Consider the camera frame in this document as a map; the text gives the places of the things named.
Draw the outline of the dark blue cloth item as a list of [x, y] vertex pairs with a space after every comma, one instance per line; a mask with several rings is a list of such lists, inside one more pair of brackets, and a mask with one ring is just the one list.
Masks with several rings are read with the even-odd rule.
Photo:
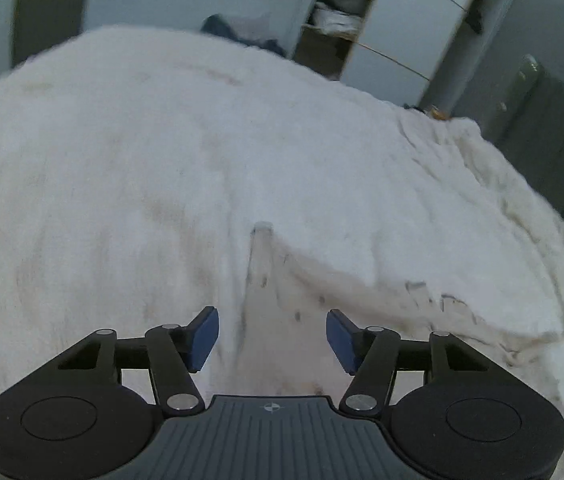
[[224, 38], [245, 47], [253, 47], [285, 58], [288, 54], [273, 36], [270, 29], [270, 14], [237, 16], [212, 14], [203, 22], [200, 32]]

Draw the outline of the white garment with dark specks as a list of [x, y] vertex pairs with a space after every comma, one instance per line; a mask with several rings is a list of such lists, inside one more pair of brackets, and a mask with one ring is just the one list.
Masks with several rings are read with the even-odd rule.
[[[461, 299], [433, 296], [423, 282], [380, 287], [298, 252], [268, 222], [254, 225], [243, 259], [242, 302], [220, 307], [220, 337], [203, 374], [214, 393], [329, 394], [342, 397], [346, 375], [325, 336], [331, 309], [361, 326], [394, 330], [404, 339], [450, 333], [483, 352], [555, 403], [564, 416], [564, 332], [506, 330]], [[564, 479], [564, 455], [555, 471]]]

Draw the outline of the white folded clothes on shelf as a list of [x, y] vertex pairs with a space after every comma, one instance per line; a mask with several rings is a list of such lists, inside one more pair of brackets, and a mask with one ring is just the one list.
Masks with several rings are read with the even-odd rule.
[[368, 0], [317, 0], [309, 24], [325, 35], [356, 36], [368, 5]]

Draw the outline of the white fluffy bed blanket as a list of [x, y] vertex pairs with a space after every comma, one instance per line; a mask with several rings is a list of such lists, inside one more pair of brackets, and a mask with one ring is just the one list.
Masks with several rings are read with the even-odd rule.
[[258, 222], [369, 286], [564, 332], [564, 220], [472, 120], [214, 37], [104, 27], [0, 78], [0, 392], [100, 327], [239, 306]]

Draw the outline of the white wardrobe with open shelves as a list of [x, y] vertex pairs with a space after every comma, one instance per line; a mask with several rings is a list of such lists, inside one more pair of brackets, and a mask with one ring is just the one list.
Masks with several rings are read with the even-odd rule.
[[314, 0], [294, 58], [397, 105], [456, 106], [512, 0]]

